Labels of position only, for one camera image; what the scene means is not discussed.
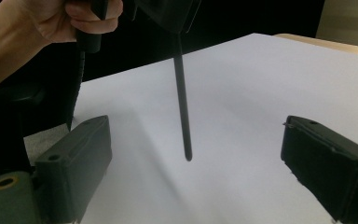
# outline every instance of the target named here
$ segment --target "black tool handle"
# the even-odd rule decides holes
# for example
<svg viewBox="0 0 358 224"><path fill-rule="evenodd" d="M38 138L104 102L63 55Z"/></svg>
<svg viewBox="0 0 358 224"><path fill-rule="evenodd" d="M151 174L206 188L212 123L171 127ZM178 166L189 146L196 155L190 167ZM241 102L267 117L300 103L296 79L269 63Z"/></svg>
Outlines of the black tool handle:
<svg viewBox="0 0 358 224"><path fill-rule="evenodd" d="M91 10L101 20L105 20L108 0L91 0ZM77 48L86 53L96 53L101 48L102 35L87 34L76 30Z"/></svg>

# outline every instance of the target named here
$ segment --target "white table surface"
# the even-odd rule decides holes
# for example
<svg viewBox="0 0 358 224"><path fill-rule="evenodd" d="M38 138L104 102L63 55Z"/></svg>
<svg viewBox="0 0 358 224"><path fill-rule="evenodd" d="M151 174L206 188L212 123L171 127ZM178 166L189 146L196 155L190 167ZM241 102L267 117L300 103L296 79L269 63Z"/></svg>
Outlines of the white table surface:
<svg viewBox="0 0 358 224"><path fill-rule="evenodd" d="M282 124L314 119L358 143L358 55L252 34L184 63L192 162L173 60L82 84L74 127L108 115L113 150L82 223L330 224L281 160Z"/></svg>

